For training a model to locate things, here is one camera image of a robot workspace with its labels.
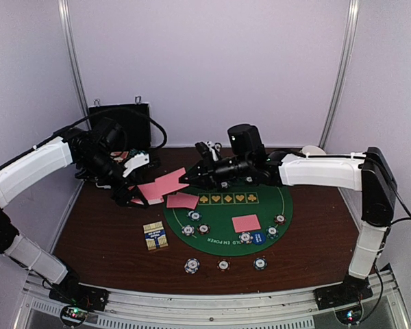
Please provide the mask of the blue white chip stack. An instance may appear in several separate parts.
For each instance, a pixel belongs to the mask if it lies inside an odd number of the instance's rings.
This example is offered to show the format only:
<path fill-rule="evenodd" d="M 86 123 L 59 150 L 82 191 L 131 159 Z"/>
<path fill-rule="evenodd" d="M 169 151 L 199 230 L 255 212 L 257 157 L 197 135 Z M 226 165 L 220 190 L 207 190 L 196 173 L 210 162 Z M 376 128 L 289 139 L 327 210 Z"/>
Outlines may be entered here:
<path fill-rule="evenodd" d="M 197 258 L 189 258 L 184 265 L 184 271 L 189 274 L 197 273 L 199 268 L 200 262 Z"/>

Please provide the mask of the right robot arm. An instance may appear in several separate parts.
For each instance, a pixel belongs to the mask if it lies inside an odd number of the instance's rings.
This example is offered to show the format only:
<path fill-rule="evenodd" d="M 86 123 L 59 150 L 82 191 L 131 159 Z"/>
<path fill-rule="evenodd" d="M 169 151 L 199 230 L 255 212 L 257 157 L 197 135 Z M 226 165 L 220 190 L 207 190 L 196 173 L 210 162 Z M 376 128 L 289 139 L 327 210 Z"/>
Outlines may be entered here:
<path fill-rule="evenodd" d="M 255 150 L 214 160 L 204 149 L 202 159 L 186 176 L 200 188 L 218 188 L 239 179 L 270 186 L 326 186 L 361 195 L 361 228 L 353 256 L 337 295 L 350 303 L 367 284 L 394 224 L 395 205 L 401 201 L 397 183 L 380 149 L 363 153 L 303 154 L 291 149 L 271 153 Z"/>

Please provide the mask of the single dealt pink card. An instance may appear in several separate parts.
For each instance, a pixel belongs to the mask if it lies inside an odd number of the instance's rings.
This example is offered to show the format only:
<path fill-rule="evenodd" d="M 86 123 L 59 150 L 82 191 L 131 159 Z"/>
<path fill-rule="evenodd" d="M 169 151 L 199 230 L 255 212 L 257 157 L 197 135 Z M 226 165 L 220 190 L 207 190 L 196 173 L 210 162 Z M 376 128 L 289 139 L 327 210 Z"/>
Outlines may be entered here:
<path fill-rule="evenodd" d="M 184 199 L 181 195 L 168 195 L 166 201 L 167 208 L 183 208 L 184 207 Z"/>

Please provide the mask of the blue round button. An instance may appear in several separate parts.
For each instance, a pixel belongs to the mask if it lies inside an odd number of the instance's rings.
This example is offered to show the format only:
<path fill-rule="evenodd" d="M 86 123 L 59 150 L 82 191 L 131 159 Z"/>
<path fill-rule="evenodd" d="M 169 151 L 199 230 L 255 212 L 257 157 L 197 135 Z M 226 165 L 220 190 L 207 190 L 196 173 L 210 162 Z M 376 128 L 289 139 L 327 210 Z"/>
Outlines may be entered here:
<path fill-rule="evenodd" d="M 266 242 L 266 236 L 264 235 L 263 232 L 258 231 L 258 232 L 254 232 L 252 234 L 253 240 L 252 242 L 255 245 L 263 245 Z"/>

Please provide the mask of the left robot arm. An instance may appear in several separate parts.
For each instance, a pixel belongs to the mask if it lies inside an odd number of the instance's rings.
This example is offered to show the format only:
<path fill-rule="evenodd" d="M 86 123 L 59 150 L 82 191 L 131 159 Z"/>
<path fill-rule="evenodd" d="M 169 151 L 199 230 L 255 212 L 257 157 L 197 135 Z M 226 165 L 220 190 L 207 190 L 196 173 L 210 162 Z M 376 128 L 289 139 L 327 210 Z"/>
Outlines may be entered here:
<path fill-rule="evenodd" d="M 63 262 L 33 239 L 47 240 L 59 228 L 66 198 L 77 186 L 71 168 L 83 172 L 83 179 L 111 186 L 119 206 L 131 206 L 134 197 L 145 199 L 134 173 L 146 162 L 118 164 L 110 156 L 120 124 L 103 119 L 88 131 L 79 129 L 79 124 L 59 129 L 0 166 L 0 255 L 58 285 L 58 293 L 69 304 L 84 299 L 83 286 L 71 279 L 72 271 Z"/>

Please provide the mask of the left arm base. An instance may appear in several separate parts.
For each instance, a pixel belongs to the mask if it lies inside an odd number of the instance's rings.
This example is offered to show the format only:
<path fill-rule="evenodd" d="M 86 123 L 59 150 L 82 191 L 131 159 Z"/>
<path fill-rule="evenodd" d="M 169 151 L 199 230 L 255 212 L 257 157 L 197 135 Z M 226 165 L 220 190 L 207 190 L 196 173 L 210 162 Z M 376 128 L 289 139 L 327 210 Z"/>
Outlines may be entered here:
<path fill-rule="evenodd" d="M 77 292 L 77 295 L 74 295 L 73 297 L 67 296 L 64 293 L 61 294 L 55 289 L 51 289 L 49 298 L 51 300 L 77 306 L 84 310 L 104 311 L 105 306 L 108 303 L 109 294 L 110 293 L 106 289 L 79 285 L 79 291 Z"/>

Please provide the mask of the brown chip stack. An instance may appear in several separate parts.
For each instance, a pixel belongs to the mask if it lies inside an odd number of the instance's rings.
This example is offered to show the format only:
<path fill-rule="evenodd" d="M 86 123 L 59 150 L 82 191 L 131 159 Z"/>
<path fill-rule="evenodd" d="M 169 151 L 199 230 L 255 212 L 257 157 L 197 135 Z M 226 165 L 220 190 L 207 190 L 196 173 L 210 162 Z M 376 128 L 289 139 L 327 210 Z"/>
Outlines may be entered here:
<path fill-rule="evenodd" d="M 225 259 L 220 259 L 217 262 L 217 269 L 219 271 L 227 271 L 230 268 L 230 262 L 228 260 Z"/>

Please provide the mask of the pink playing card deck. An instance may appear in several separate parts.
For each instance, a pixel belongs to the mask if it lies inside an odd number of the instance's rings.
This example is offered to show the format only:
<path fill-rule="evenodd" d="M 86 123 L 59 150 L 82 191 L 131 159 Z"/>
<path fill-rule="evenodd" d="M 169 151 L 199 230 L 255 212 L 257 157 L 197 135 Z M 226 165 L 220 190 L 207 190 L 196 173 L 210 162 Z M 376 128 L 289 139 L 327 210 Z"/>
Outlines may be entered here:
<path fill-rule="evenodd" d="M 159 192 L 155 182 L 138 185 L 139 191 L 145 197 L 149 205 L 161 204 L 164 202 L 162 194 Z"/>

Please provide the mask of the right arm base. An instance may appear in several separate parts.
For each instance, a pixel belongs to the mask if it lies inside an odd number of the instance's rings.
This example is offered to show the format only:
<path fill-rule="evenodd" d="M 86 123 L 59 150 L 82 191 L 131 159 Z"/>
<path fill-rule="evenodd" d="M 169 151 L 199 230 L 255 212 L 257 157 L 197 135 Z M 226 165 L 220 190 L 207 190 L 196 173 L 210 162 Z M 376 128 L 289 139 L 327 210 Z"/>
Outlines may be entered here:
<path fill-rule="evenodd" d="M 373 292 L 367 285 L 364 285 L 363 287 L 353 287 L 341 283 L 314 290 L 314 298 L 319 310 L 356 304 L 372 296 Z"/>

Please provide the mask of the green blue chip stack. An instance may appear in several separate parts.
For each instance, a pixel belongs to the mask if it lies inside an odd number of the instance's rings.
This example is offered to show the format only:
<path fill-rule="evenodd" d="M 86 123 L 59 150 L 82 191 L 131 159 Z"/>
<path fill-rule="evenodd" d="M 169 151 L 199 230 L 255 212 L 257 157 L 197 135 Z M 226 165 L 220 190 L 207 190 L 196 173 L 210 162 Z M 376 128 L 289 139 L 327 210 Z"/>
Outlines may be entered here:
<path fill-rule="evenodd" d="M 258 271 L 265 270 L 267 267 L 266 259 L 263 257 L 256 258 L 253 262 L 253 267 Z"/>

